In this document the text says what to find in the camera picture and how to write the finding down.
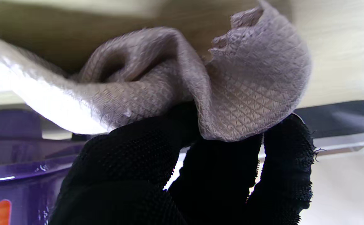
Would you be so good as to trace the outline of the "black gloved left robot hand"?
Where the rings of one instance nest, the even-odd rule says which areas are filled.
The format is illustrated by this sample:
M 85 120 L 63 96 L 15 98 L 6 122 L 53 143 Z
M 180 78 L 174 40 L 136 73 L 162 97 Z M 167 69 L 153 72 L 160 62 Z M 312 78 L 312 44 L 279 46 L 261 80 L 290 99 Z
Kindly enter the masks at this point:
M 239 142 L 203 139 L 193 101 L 89 140 L 50 225 L 297 225 L 309 208 L 311 134 L 291 114 Z

